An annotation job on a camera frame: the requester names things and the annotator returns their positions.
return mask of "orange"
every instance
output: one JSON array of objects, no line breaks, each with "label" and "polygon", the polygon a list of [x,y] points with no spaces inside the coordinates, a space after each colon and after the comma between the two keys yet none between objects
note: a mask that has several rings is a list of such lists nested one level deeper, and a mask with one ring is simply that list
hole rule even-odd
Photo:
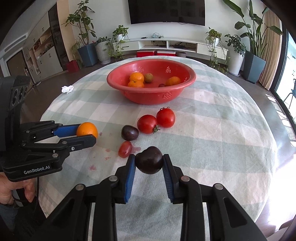
[{"label": "orange", "polygon": [[144,88],[144,83],[142,81],[130,81],[128,87]]},{"label": "orange", "polygon": [[142,73],[139,73],[139,72],[135,72],[135,73],[132,73],[130,75],[130,81],[134,81],[134,82],[142,81],[142,82],[144,82],[144,79],[145,79],[144,75]]},{"label": "orange", "polygon": [[82,123],[76,131],[76,136],[84,136],[92,134],[95,138],[98,138],[98,130],[96,126],[91,122]]},{"label": "orange", "polygon": [[181,83],[181,80],[179,77],[177,76],[174,76],[174,77],[171,77],[169,78],[166,83],[165,83],[165,86],[171,86],[171,85],[178,85]]}]

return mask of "green and white tablecloth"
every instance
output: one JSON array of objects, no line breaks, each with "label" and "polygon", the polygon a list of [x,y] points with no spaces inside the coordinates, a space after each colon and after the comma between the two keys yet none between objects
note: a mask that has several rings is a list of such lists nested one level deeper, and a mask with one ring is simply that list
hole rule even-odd
[{"label": "green and white tablecloth", "polygon": [[[121,128],[136,126],[142,115],[155,116],[169,106],[176,114],[175,125],[140,134],[132,141],[133,153],[158,147],[200,184],[222,183],[256,220],[267,200],[276,161],[275,140],[256,103],[234,81],[198,61],[145,58],[182,62],[195,71],[196,81],[166,104],[136,104],[106,82],[111,70],[139,58],[127,59],[90,73],[73,85],[73,92],[57,97],[42,121],[64,125],[90,121],[99,137],[94,147],[72,152],[61,172],[40,178],[44,213],[48,216],[76,184],[94,185],[114,175],[127,160],[118,156]],[[172,205],[167,197],[163,173],[146,175],[137,169],[128,204],[116,205],[118,239],[180,240],[181,216],[182,206]]]}]

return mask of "white tv cabinet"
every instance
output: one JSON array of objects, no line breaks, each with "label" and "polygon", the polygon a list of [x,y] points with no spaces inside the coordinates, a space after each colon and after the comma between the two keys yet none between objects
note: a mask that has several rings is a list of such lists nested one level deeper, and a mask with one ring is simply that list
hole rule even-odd
[{"label": "white tv cabinet", "polygon": [[[135,39],[125,39],[125,43],[119,44],[123,52],[132,50],[174,50],[180,52],[190,52],[196,54],[203,54],[211,56],[211,50],[208,48],[205,41],[193,40],[193,39],[183,39],[183,38],[173,38],[164,37],[158,38],[135,38]],[[186,46],[186,49],[175,48],[173,45],[179,44]],[[225,60],[228,49],[225,49],[218,44],[216,46],[217,57]]]}]

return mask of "beige curtain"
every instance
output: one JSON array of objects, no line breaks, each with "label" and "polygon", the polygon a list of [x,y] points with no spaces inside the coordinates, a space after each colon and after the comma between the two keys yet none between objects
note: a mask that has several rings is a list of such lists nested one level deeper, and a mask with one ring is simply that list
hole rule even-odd
[{"label": "beige curtain", "polygon": [[[266,26],[270,27],[274,25],[281,29],[281,22],[279,18],[271,10],[269,10],[264,15],[264,17]],[[266,46],[263,59],[266,61],[266,65],[259,78],[259,82],[263,85],[264,88],[269,90],[279,64],[282,36],[277,35],[270,29],[266,30],[265,34],[265,41],[268,44]]]}]

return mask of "red box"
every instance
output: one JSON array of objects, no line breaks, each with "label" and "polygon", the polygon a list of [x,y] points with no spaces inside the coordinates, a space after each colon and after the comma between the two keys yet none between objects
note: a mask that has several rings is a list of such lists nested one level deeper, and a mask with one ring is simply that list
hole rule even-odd
[{"label": "red box", "polygon": [[69,63],[66,64],[67,70],[69,73],[75,73],[79,71],[79,66],[77,64],[76,60],[72,60]]},{"label": "red box", "polygon": [[137,57],[146,57],[155,55],[154,50],[137,51]]},{"label": "red box", "polygon": [[161,56],[176,56],[176,52],[174,51],[157,51],[156,55],[161,55]]}]

